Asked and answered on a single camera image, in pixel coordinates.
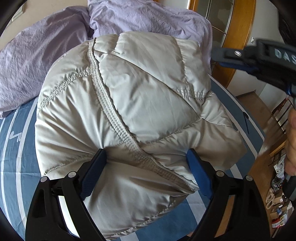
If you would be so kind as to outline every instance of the light switch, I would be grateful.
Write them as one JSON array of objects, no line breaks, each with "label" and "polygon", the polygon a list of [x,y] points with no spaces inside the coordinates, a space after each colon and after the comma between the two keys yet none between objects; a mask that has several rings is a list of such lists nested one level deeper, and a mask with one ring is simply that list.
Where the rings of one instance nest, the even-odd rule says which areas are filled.
[{"label": "light switch", "polygon": [[14,14],[14,16],[12,17],[11,21],[13,22],[14,20],[16,20],[19,16],[21,16],[24,12],[23,12],[23,9],[24,9],[24,5],[22,5],[17,11],[16,13]]}]

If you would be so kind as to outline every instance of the wooden floor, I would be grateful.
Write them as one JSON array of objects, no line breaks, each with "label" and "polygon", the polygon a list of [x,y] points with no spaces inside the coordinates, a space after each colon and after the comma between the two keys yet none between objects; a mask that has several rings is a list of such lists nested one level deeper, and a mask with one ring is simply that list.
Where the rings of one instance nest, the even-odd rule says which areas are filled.
[{"label": "wooden floor", "polygon": [[[278,140],[278,138],[282,136],[282,132],[278,128],[276,121],[271,118],[270,110],[255,93],[250,93],[248,95],[238,97],[238,99],[242,103],[242,105],[250,112],[252,117],[258,122],[258,124],[261,126],[266,134],[264,144],[258,154],[257,159],[255,160],[254,165],[249,172],[249,175],[251,175],[256,182],[262,200],[265,204],[265,199],[270,188],[270,183],[275,176],[273,165],[270,165],[270,148]],[[223,220],[216,236],[220,236],[225,233],[230,218],[233,202],[234,197],[230,197],[226,211],[223,216]],[[273,234],[275,229],[273,229],[271,226],[271,209],[266,210],[266,212],[269,218],[270,231],[271,234]]]}]

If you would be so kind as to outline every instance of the bedding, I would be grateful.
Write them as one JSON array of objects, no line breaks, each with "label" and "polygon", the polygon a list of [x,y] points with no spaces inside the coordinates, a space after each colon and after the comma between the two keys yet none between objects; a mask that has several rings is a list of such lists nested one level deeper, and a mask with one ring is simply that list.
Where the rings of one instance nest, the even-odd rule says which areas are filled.
[{"label": "bedding", "polygon": [[191,39],[198,42],[206,71],[211,73],[212,26],[198,13],[153,0],[88,0],[88,10],[93,37],[141,31]]},{"label": "bedding", "polygon": [[0,118],[39,94],[53,62],[92,38],[90,27],[93,37],[143,31],[197,41],[210,73],[212,28],[199,14],[153,0],[88,0],[88,9],[73,6],[54,13],[24,29],[0,51]]},{"label": "bedding", "polygon": [[0,117],[39,95],[53,62],[89,39],[89,21],[86,7],[67,7],[24,29],[0,51]]},{"label": "bedding", "polygon": [[[226,171],[231,177],[242,178],[249,172],[263,144],[263,130],[238,100],[213,78],[211,89],[244,139],[247,153]],[[0,207],[22,238],[29,206],[41,177],[35,152],[37,101],[37,98],[29,101],[0,120]],[[176,241],[196,228],[208,204],[209,200],[196,191],[159,220],[116,241]]]}]

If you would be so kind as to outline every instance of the white down jacket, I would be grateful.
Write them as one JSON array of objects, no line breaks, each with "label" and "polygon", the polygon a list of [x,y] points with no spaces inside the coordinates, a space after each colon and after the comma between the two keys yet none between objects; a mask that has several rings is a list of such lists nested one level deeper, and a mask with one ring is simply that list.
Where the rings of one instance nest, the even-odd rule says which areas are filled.
[{"label": "white down jacket", "polygon": [[48,72],[35,125],[41,174],[64,177],[105,149],[84,203],[106,238],[148,225],[198,190],[188,149],[221,170],[244,154],[201,59],[195,41],[127,32],[84,42]]}]

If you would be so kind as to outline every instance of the clutter on floor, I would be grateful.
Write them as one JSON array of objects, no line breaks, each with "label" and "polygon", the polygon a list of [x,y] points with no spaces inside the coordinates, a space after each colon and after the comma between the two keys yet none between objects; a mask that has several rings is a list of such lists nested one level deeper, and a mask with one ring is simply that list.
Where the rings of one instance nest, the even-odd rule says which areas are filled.
[{"label": "clutter on floor", "polygon": [[271,188],[266,195],[266,209],[271,209],[270,217],[272,219],[272,227],[279,228],[284,226],[288,221],[288,218],[293,212],[292,203],[285,196],[282,190],[282,184],[284,181],[284,159],[286,154],[278,156],[274,169],[276,176],[271,181]]}]

